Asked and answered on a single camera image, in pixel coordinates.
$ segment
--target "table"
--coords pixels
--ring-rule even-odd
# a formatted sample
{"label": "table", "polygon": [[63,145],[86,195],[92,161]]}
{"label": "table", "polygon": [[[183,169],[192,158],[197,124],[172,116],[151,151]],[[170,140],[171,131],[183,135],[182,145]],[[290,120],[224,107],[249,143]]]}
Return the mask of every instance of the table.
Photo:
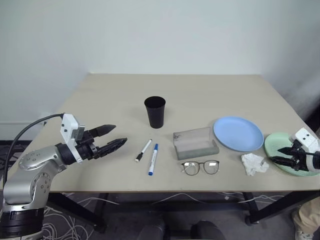
{"label": "table", "polygon": [[[144,106],[149,96],[166,100],[162,128],[149,126]],[[201,170],[196,176],[182,172],[173,132],[212,127],[224,116],[253,121],[265,137],[274,132],[293,134],[301,127],[311,131],[259,75],[89,74],[57,112],[73,114],[86,129],[116,125],[108,135],[95,139],[97,146],[116,138],[128,140],[110,155],[69,166],[54,178],[53,192],[267,192],[320,188],[320,176],[292,176],[270,162],[266,173],[247,176],[241,162],[243,153],[224,147],[215,137],[220,153],[197,161],[218,160],[219,172],[209,175]],[[27,151],[62,142],[60,124],[60,119],[50,120]],[[150,138],[159,144],[153,176],[148,176],[152,147],[139,163],[134,161]],[[263,147],[253,153],[266,156]],[[9,177],[17,167],[12,166]]]}

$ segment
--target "black cable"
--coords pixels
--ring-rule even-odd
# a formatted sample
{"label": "black cable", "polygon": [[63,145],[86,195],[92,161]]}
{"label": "black cable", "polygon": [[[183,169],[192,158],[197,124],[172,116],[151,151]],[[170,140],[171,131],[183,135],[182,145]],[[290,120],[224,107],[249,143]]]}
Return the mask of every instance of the black cable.
{"label": "black cable", "polygon": [[5,163],[4,163],[4,170],[3,170],[3,187],[5,187],[5,184],[7,182],[7,178],[8,178],[8,168],[9,168],[9,160],[10,158],[12,157],[11,153],[17,143],[17,141],[19,140],[19,138],[31,127],[33,127],[34,125],[37,125],[45,120],[48,120],[48,119],[52,119],[52,118],[55,118],[55,117],[60,117],[60,118],[63,118],[64,114],[63,113],[59,113],[59,114],[53,114],[53,115],[50,115],[50,116],[46,116],[44,118],[41,118],[37,121],[34,121],[33,123],[29,124],[28,126],[26,126],[24,129],[22,129],[21,132],[19,132],[19,134],[14,138],[14,140],[12,141],[11,143],[11,146],[7,152],[7,155],[6,155],[6,158],[5,158]]}

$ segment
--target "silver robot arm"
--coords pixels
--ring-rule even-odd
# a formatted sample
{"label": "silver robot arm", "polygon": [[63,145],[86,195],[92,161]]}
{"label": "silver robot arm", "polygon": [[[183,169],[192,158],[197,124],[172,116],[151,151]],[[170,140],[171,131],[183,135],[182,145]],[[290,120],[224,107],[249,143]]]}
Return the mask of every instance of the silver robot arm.
{"label": "silver robot arm", "polygon": [[67,165],[103,157],[116,151],[127,141],[127,138],[119,138],[98,147],[93,144],[94,138],[107,134],[115,125],[102,125],[84,131],[84,126],[77,127],[75,122],[66,124],[64,120],[65,117],[62,127],[70,131],[69,138],[73,139],[24,155],[18,163],[17,171],[5,183],[0,240],[42,239],[44,209],[53,178],[65,170]]}

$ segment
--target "white tissue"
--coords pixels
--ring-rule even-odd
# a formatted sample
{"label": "white tissue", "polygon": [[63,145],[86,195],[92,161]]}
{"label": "white tissue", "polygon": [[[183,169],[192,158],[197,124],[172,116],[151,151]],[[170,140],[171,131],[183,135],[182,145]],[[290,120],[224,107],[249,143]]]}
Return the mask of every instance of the white tissue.
{"label": "white tissue", "polygon": [[265,173],[269,168],[269,164],[264,161],[264,157],[253,153],[242,155],[241,159],[248,176],[253,176],[256,172]]}

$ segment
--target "black cup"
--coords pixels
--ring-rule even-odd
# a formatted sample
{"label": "black cup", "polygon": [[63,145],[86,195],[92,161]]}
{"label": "black cup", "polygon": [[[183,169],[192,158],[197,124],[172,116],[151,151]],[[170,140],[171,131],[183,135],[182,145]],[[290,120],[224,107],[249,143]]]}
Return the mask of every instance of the black cup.
{"label": "black cup", "polygon": [[144,100],[150,126],[159,129],[164,125],[166,100],[160,96],[151,96]]}

